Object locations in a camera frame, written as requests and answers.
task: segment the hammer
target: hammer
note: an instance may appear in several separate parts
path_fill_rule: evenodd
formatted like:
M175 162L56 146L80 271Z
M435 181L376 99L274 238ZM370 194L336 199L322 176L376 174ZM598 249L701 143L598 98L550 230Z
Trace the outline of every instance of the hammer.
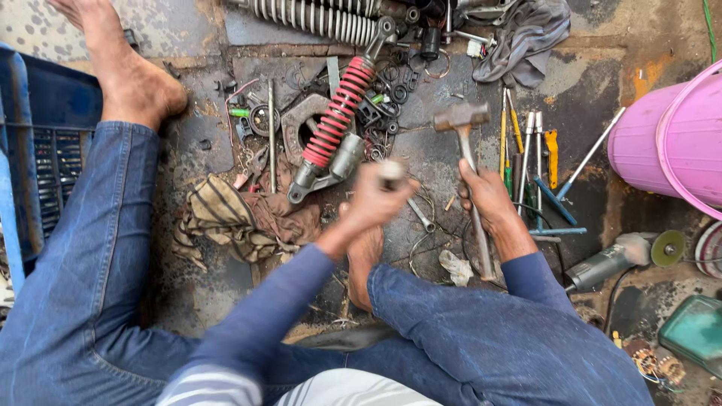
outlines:
M457 104L434 114L434 129L436 131L456 130L461 157L466 158L471 169L476 172L476 160L471 155L471 145L469 144L469 132L472 124L488 123L490 119L489 103ZM474 227L474 234L476 234L479 247L479 267L481 268L479 273L481 273L482 280L494 280L494 268L489 255L489 241L484 228L482 228L482 216L474 206L473 200L471 204L471 225Z

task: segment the hammer head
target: hammer head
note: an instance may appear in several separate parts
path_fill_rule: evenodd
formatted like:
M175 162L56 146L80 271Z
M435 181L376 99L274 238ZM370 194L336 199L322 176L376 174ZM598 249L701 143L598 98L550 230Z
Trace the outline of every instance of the hammer head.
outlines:
M456 104L434 114L434 129L448 131L469 124L488 123L491 118L489 103Z

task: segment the striped shirt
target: striped shirt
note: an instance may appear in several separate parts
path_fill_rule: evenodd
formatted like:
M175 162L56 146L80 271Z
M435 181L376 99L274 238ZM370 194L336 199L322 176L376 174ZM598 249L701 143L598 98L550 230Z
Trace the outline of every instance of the striped shirt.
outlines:
M260 406L260 385L228 368L195 366L171 382L157 406ZM355 369L324 371L288 391L276 406L440 406L399 382Z

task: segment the blue jeans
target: blue jeans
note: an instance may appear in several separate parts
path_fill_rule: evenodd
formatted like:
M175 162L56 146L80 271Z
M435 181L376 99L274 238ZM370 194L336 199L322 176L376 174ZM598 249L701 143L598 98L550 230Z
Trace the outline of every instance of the blue jeans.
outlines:
M186 363L197 340L136 322L157 153L147 127L98 124L83 174L0 332L0 404L150 405ZM649 398L629 358L568 314L549 308L525 319L535 303L440 288L385 265L368 290L376 316L405 338L353 353L282 346L266 372L265 403L342 367L447 406ZM577 402L580 391L600 402Z

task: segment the cutting disc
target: cutting disc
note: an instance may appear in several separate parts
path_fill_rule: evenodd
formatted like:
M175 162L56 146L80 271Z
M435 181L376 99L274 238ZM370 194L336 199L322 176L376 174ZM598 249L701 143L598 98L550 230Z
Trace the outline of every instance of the cutting disc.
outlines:
M684 255L684 234L668 230L660 234L652 244L652 262L658 267L676 264Z
M722 258L722 221L712 224L700 237L695 248L697 268L711 277L722 279L722 261L714 259Z

